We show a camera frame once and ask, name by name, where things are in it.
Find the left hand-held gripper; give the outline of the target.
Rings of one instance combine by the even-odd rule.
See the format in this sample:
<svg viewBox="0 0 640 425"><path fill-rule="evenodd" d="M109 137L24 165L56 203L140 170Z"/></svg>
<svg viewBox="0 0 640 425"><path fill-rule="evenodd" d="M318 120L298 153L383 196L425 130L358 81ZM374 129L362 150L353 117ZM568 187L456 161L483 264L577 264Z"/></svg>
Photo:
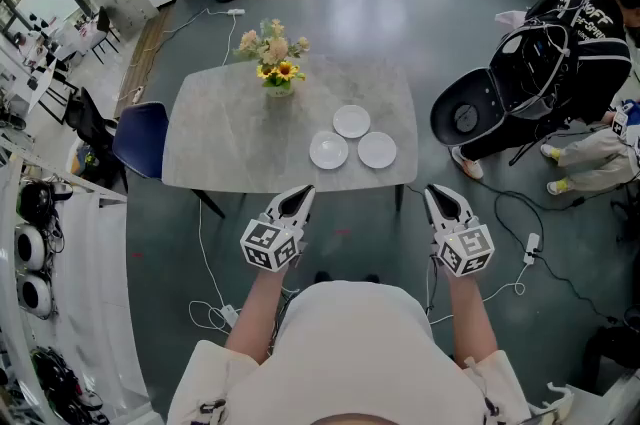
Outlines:
<svg viewBox="0 0 640 425"><path fill-rule="evenodd" d="M276 195L266 212L249 222L240 246L250 265L279 272L289 263L297 264L307 246L303 241L304 226L315 194L313 185L293 187Z"/></svg>

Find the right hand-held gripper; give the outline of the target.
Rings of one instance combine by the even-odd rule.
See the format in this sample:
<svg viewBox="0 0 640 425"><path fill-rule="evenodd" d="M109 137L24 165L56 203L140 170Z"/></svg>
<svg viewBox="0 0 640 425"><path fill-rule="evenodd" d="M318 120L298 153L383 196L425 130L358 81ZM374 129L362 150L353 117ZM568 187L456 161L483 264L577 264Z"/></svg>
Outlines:
<svg viewBox="0 0 640 425"><path fill-rule="evenodd" d="M424 189L424 198L429 222L435 230L436 259L455 277L483 270L495 246L487 225L473 216L466 198L438 184L429 184Z"/></svg>

